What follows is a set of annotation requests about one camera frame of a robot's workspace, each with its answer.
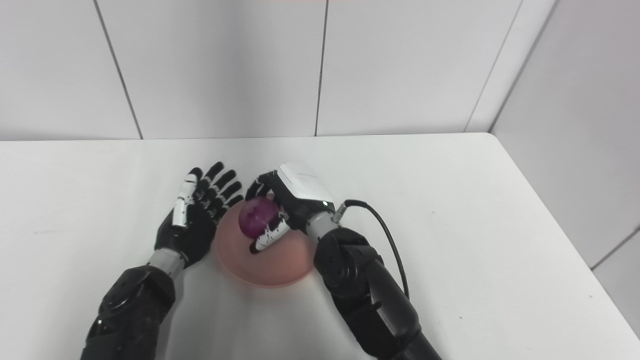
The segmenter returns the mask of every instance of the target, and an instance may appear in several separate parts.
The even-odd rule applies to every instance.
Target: white thumb segment
[[[198,178],[194,174],[188,174],[180,187],[178,199],[173,207],[173,226],[187,226],[187,206],[193,204],[193,192],[196,190]]]
[[[260,235],[255,240],[255,248],[258,251],[266,249],[269,245],[274,243],[277,239],[281,238],[289,230],[291,230],[291,228],[289,227],[289,225],[287,225],[285,219],[282,218],[278,226],[276,226],[273,230],[267,228],[264,234]]]

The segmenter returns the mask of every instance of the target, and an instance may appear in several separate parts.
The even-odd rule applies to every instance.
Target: cable connector
[[[335,212],[335,214],[333,214],[333,216],[331,217],[331,221],[336,224],[339,224],[340,220],[342,220],[342,216],[344,215],[345,211],[347,211],[347,206],[344,203],[342,203],[338,208],[338,210]]]

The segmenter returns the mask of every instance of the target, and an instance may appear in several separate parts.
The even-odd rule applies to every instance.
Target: black arm joint
[[[153,360],[160,324],[174,302],[173,280],[162,270],[126,270],[102,298],[81,360]]]
[[[318,243],[314,265],[367,354],[392,359],[421,334],[417,312],[362,235],[344,227],[330,231]]]

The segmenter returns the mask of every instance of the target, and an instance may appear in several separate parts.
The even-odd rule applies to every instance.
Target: black cable
[[[345,200],[344,207],[348,208],[350,206],[358,206],[359,208],[365,208],[369,210],[373,214],[373,216],[376,217],[376,219],[380,223],[380,226],[382,226],[382,229],[384,230],[385,235],[387,235],[387,240],[389,241],[389,245],[391,245],[391,250],[393,250],[394,256],[396,257],[396,263],[398,264],[398,270],[400,271],[400,278],[402,278],[404,295],[406,296],[406,298],[409,298],[409,284],[406,281],[406,274],[404,273],[404,266],[402,265],[402,259],[400,258],[400,253],[398,253],[398,249],[396,247],[396,243],[394,242],[394,238],[393,236],[391,236],[391,232],[389,231],[389,228],[385,224],[385,221],[382,220],[382,217],[380,216],[380,214],[378,214],[378,212],[374,208],[372,208],[371,205],[367,204],[362,200],[353,200],[353,199]]]

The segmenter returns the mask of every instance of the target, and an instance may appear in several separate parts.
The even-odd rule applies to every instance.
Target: pink dish
[[[213,240],[215,253],[232,277],[260,288],[278,288],[301,280],[314,269],[316,246],[300,231],[289,231],[258,254],[249,252],[252,239],[238,225],[245,202],[222,217]]]

